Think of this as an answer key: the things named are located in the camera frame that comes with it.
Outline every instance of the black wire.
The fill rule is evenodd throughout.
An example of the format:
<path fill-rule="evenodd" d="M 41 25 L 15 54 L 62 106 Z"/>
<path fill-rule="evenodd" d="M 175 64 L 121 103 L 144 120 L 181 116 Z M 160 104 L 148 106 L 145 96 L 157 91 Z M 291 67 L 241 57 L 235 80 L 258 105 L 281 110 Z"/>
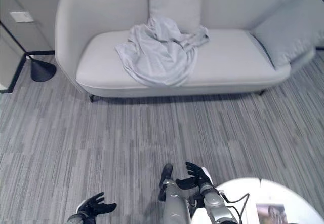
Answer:
<path fill-rule="evenodd" d="M 228 207 L 230 207 L 230 208 L 234 208 L 234 210 L 236 211 L 236 213 L 237 213 L 237 215 L 238 215 L 238 218 L 239 218 L 239 224 L 242 224 L 242 215 L 243 215 L 243 211 L 244 211 L 244 209 L 245 209 L 245 206 L 247 205 L 247 202 L 248 202 L 248 199 L 249 199 L 249 197 L 250 197 L 250 194 L 247 193 L 247 194 L 243 195 L 241 198 L 239 198 L 238 200 L 235 200 L 235 201 L 229 201 L 225 194 L 222 194 L 222 197 L 224 198 L 224 200 L 225 200 L 227 203 L 237 203 L 237 202 L 241 201 L 242 199 L 244 199 L 244 198 L 246 197 L 246 199 L 245 199 L 245 201 L 244 201 L 244 204 L 243 204 L 243 207 L 242 207 L 240 213 L 238 212 L 238 210 L 237 210 L 234 206 L 228 206 Z"/>
<path fill-rule="evenodd" d="M 237 215 L 238 215 L 238 217 L 239 217 L 239 212 L 238 212 L 238 210 L 236 209 L 235 206 L 230 205 L 230 206 L 226 206 L 226 207 L 227 207 L 227 208 L 233 208 L 233 209 L 236 211 L 236 213 L 237 213 Z"/>

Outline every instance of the lamp base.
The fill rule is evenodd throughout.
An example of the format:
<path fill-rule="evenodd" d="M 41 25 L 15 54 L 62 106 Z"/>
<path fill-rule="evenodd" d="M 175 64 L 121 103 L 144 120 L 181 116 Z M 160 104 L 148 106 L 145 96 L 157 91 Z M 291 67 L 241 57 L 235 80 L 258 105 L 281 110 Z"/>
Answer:
<path fill-rule="evenodd" d="M 53 64 L 46 63 L 37 59 L 31 60 L 30 76 L 33 81 L 44 82 L 52 78 L 56 73 Z"/>

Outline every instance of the black glove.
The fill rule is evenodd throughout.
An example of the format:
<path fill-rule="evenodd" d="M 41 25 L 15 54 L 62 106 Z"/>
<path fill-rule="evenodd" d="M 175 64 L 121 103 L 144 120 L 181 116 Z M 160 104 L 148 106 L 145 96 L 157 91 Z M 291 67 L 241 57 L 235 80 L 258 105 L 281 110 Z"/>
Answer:
<path fill-rule="evenodd" d="M 87 199 L 77 210 L 77 212 L 85 212 L 90 218 L 95 218 L 99 214 L 107 214 L 114 211 L 117 207 L 116 203 L 105 204 L 101 203 L 104 201 L 103 192 Z"/>
<path fill-rule="evenodd" d="M 176 184 L 179 188 L 183 190 L 192 189 L 197 186 L 201 186 L 203 183 L 211 183 L 211 180 L 207 175 L 204 173 L 203 169 L 196 164 L 191 162 L 186 162 L 186 168 L 188 170 L 188 174 L 193 176 L 187 179 L 176 179 Z"/>

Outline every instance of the white sofa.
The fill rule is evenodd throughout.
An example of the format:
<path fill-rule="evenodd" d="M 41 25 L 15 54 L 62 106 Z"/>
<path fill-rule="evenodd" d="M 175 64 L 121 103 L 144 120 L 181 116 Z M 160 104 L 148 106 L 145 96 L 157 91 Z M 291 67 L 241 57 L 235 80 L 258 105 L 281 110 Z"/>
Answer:
<path fill-rule="evenodd" d="M 210 41 L 198 49 L 193 74 L 179 87 L 150 88 L 124 70 L 115 46 L 146 23 L 148 0 L 60 0 L 56 59 L 82 92 L 102 97 L 144 97 L 261 91 L 308 63 L 315 49 L 275 70 L 249 30 L 286 0 L 203 0 L 201 24 Z"/>

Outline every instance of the crumpled fabric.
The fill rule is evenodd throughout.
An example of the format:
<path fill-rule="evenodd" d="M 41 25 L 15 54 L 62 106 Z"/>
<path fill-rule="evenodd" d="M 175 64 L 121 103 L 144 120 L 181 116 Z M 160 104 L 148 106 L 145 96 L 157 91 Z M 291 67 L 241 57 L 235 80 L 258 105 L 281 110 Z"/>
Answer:
<path fill-rule="evenodd" d="M 209 40 L 200 26 L 195 34 L 181 34 L 175 21 L 163 16 L 135 25 L 128 41 L 115 47 L 126 72 L 150 87 L 179 86 L 192 74 L 197 48 Z"/>

